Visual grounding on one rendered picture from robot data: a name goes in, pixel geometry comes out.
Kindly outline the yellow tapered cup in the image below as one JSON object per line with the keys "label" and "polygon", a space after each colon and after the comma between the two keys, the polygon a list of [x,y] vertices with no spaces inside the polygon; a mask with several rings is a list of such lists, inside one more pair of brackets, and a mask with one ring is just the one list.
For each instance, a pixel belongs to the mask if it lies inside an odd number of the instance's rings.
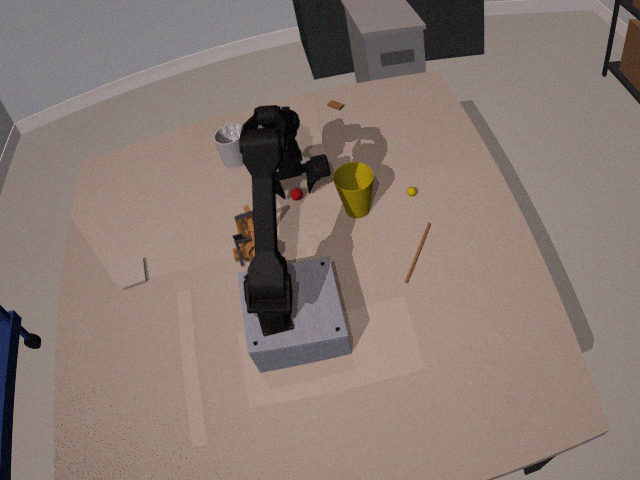
{"label": "yellow tapered cup", "polygon": [[362,163],[345,163],[334,172],[333,181],[347,214],[363,218],[370,212],[373,172]]}

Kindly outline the thin brown stick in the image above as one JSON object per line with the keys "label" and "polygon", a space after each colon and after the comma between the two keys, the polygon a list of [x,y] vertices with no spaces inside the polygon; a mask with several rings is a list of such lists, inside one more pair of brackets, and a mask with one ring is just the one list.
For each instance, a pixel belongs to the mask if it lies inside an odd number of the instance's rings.
{"label": "thin brown stick", "polygon": [[427,235],[427,233],[428,233],[428,230],[429,230],[430,226],[431,226],[431,224],[429,224],[429,223],[428,223],[428,224],[427,224],[427,226],[426,226],[426,228],[425,228],[425,230],[426,230],[426,231],[425,231],[425,233],[424,233],[424,235],[423,235],[423,238],[422,238],[422,240],[421,240],[421,243],[420,243],[420,245],[419,245],[419,247],[418,247],[418,250],[417,250],[417,252],[416,252],[416,255],[415,255],[414,259],[413,259],[413,263],[412,263],[412,266],[411,266],[411,268],[410,268],[410,271],[409,271],[409,273],[408,273],[408,275],[407,275],[407,278],[406,278],[406,280],[405,280],[405,283],[408,283],[408,282],[409,282],[409,278],[410,278],[411,273],[412,273],[412,271],[413,271],[413,268],[414,268],[414,266],[415,266],[415,264],[416,264],[416,261],[417,261],[417,259],[418,259],[419,255],[420,255],[420,252],[421,252],[421,250],[422,250],[422,248],[423,248],[423,245],[424,245],[425,240],[426,240],[426,235]]}

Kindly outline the small brown flat block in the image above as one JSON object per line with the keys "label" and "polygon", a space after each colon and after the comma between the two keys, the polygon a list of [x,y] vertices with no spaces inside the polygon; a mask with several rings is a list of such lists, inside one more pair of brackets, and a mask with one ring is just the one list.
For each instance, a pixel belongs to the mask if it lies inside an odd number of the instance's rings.
{"label": "small brown flat block", "polygon": [[328,106],[329,106],[329,107],[331,107],[331,108],[334,108],[334,109],[336,109],[336,110],[339,110],[339,111],[340,111],[340,110],[341,110],[345,105],[344,105],[344,104],[341,104],[341,103],[338,103],[338,102],[336,102],[336,101],[331,100],[331,101],[328,103]]}

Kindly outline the red ball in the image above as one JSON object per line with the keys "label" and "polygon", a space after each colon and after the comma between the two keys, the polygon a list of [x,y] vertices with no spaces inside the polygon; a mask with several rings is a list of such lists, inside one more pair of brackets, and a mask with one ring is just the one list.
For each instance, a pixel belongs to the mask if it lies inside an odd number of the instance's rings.
{"label": "red ball", "polygon": [[300,200],[303,196],[303,192],[300,188],[295,188],[291,190],[290,196],[294,200]]}

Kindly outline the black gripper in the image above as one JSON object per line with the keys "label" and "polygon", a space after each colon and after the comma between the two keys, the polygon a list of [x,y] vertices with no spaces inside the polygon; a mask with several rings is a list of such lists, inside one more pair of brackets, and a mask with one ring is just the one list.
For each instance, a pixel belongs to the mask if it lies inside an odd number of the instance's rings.
{"label": "black gripper", "polygon": [[300,162],[299,151],[295,157],[289,160],[283,160],[278,167],[279,171],[275,173],[276,194],[285,198],[280,180],[301,176],[306,172],[308,192],[311,193],[313,185],[321,178],[331,175],[329,162],[326,155],[318,155],[310,157],[311,161],[305,163]]}

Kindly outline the grey cylinder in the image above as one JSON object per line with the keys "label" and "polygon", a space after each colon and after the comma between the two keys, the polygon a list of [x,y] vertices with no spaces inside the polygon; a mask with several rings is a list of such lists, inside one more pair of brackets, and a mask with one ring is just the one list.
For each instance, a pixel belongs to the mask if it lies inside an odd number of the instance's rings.
{"label": "grey cylinder", "polygon": [[214,135],[214,143],[223,163],[228,168],[244,166],[242,153],[240,154],[239,139],[242,126],[236,123],[227,124],[219,128]]}

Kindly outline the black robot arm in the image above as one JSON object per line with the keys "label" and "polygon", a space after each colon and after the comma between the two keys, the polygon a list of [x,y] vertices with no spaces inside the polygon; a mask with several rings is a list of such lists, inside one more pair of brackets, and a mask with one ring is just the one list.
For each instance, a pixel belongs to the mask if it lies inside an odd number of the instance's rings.
{"label": "black robot arm", "polygon": [[291,276],[277,243],[275,173],[283,160],[292,159],[298,151],[302,161],[295,139],[299,126],[300,119],[290,106],[259,106],[242,125],[239,139],[239,152],[252,176],[255,240],[244,294],[247,312],[258,314],[265,337],[294,329]]}

